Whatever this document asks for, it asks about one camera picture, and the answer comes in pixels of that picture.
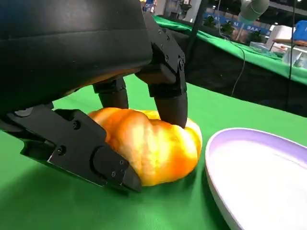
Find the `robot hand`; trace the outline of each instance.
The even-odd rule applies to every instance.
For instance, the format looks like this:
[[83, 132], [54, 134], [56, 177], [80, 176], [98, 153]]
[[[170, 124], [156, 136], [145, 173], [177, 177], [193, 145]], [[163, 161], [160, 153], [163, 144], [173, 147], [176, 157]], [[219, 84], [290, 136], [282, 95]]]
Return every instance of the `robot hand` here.
[[139, 0], [5, 0], [0, 14], [0, 69], [8, 75], [0, 129], [24, 142], [24, 156], [140, 191], [129, 162], [103, 141], [106, 131], [79, 110], [53, 110], [52, 101], [93, 85], [104, 107], [128, 108], [123, 76], [135, 73], [161, 119], [184, 127], [185, 56], [172, 35], [143, 15]]

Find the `green table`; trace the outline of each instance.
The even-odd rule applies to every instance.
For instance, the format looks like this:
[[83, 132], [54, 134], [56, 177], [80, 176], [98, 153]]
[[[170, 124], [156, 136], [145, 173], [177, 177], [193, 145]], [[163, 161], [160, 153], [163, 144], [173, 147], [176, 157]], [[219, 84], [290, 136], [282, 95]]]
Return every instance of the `green table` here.
[[[147, 86], [126, 77], [130, 107], [155, 109]], [[0, 132], [1, 230], [225, 230], [204, 170], [206, 143], [229, 127], [264, 130], [307, 144], [307, 119], [188, 85], [189, 117], [201, 127], [203, 150], [196, 170], [171, 184], [125, 195], [69, 177], [19, 155], [21, 141]], [[92, 87], [55, 102], [88, 113], [100, 107]]]
[[[191, 27], [177, 22], [169, 21], [158, 16], [155, 16], [154, 19], [161, 27], [169, 28], [171, 30], [176, 31], [186, 31], [188, 33], [191, 31]], [[199, 39], [208, 42], [216, 47], [219, 47], [220, 49], [236, 56], [237, 58], [243, 59], [244, 52], [245, 60], [247, 62], [268, 69], [285, 78], [289, 78], [290, 66], [288, 64], [283, 63], [282, 59], [279, 57], [270, 57], [263, 55], [250, 48], [249, 46], [233, 43], [225, 39], [212, 36], [203, 31], [198, 31], [197, 36]], [[301, 84], [307, 85], [307, 69], [293, 67], [291, 79]]]

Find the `orange squash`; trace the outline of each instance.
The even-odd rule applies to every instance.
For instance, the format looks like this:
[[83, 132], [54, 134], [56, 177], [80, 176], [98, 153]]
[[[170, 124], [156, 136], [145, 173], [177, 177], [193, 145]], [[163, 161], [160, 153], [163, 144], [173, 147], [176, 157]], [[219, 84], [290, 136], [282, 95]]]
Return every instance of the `orange squash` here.
[[104, 108], [89, 116], [106, 130], [106, 142], [126, 158], [143, 186], [172, 182], [197, 165], [201, 130], [188, 119], [185, 129], [161, 121], [157, 111]]

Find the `banner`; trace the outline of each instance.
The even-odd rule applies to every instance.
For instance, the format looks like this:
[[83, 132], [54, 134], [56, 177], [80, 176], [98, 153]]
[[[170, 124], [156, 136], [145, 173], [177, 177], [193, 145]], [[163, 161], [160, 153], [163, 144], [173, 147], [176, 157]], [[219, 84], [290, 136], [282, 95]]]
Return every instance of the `banner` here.
[[[212, 16], [216, 22], [216, 26], [218, 25], [218, 16], [216, 14], [212, 14], [212, 13], [205, 13], [204, 14], [204, 18], [208, 18], [209, 16]], [[232, 22], [233, 23], [233, 27], [237, 28], [238, 30], [241, 29], [242, 26], [242, 22], [237, 21], [235, 19], [231, 19], [231, 18], [225, 18], [224, 16], [220, 16], [220, 24], [223, 25], [227, 22]], [[264, 27], [259, 27], [259, 26], [255, 26], [255, 25], [244, 25], [243, 27], [244, 30], [247, 31], [251, 31], [251, 32], [255, 32], [255, 31], [260, 31], [260, 33], [262, 35], [266, 35], [266, 36], [270, 36], [271, 31], [264, 28]]]

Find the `potted plant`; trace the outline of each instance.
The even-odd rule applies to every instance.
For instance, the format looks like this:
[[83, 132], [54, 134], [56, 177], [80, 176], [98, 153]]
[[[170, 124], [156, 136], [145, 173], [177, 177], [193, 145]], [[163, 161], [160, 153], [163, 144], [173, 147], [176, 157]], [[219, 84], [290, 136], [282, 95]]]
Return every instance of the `potted plant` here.
[[225, 24], [223, 24], [221, 26], [221, 32], [225, 35], [228, 35], [228, 36], [231, 36], [233, 31], [235, 30], [233, 27], [232, 27], [233, 23], [232, 22], [227, 22]]
[[214, 28], [215, 27], [215, 21], [214, 18], [212, 16], [208, 16], [208, 18], [206, 18], [205, 20], [203, 20], [203, 25], [204, 26], [208, 26], [210, 28]]

